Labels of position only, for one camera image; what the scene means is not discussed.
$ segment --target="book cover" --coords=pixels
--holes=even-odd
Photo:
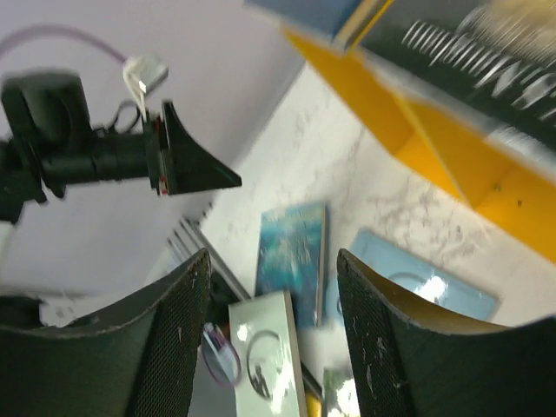
[[[456,313],[488,321],[498,304],[486,292],[367,230],[358,232],[350,251],[377,274]],[[337,279],[330,282],[327,291],[327,315],[343,324],[336,304],[341,312]]]
[[[280,291],[229,307],[230,336],[242,364],[238,417],[307,417],[294,313]]]
[[[255,294],[289,291],[297,328],[321,322],[326,217],[321,202],[277,208],[261,216]]]
[[[325,368],[323,385],[322,417],[361,417],[353,376]]]
[[[246,0],[255,6],[277,15],[302,31],[314,33],[332,41],[354,13],[361,0]]]
[[[509,11],[497,15],[500,4],[395,0],[360,46],[371,61],[378,57],[378,62],[390,63],[446,93],[447,101],[435,98],[447,107],[454,99],[499,122],[496,128],[514,127],[556,149],[552,50],[535,53],[529,40],[542,28],[514,22],[516,16]]]

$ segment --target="yellow shelf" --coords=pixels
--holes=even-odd
[[[384,88],[356,52],[337,56],[285,33],[394,157],[556,262],[556,188],[550,182],[440,109]]]

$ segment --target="blue book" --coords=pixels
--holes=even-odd
[[[321,202],[261,216],[255,295],[289,291],[298,329],[321,323],[326,224],[326,206]]]
[[[331,42],[361,0],[246,0],[245,3]]]
[[[448,310],[487,321],[496,308],[491,295],[367,230],[359,231],[349,251],[377,274]],[[327,318],[343,324],[337,276],[328,284],[325,309]]]

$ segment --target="table surface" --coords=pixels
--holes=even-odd
[[[556,311],[556,267],[395,161],[307,66],[258,142],[237,167],[202,232],[250,294],[255,290],[261,213],[328,202],[328,276],[360,228],[386,237],[496,295],[493,321],[517,325]],[[301,358],[322,381],[349,366],[343,328],[299,332]]]

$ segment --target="purple cable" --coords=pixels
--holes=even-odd
[[[23,29],[14,30],[3,39],[0,40],[0,58],[5,54],[29,41],[40,39],[46,36],[59,36],[69,39],[75,39],[83,43],[87,43],[105,54],[112,56],[120,64],[125,63],[127,57],[119,51],[112,48],[110,45],[83,30],[73,28],[71,26],[64,26],[55,23],[39,23],[27,26]]]
[[[212,332],[208,332],[208,334],[211,337],[214,337],[216,339],[218,339],[218,341],[222,344],[225,345],[227,348],[229,348],[232,351],[232,354],[234,355],[235,358],[235,363],[237,364],[237,376],[235,377],[234,381],[230,381],[229,383],[225,383],[223,381],[221,381],[216,375],[215,372],[212,370],[211,366],[209,365],[209,360],[207,359],[207,355],[205,354],[204,349],[201,346],[201,356],[202,356],[202,360],[205,362],[205,366],[207,367],[207,369],[209,370],[208,373],[210,374],[210,377],[215,380],[215,382],[220,385],[221,387],[225,387],[225,388],[233,388],[236,387],[237,384],[239,383],[240,379],[242,378],[242,363],[240,361],[240,357],[237,354],[237,351],[235,350],[234,346],[225,338],[223,337],[221,334],[219,334],[216,331],[212,331]]]

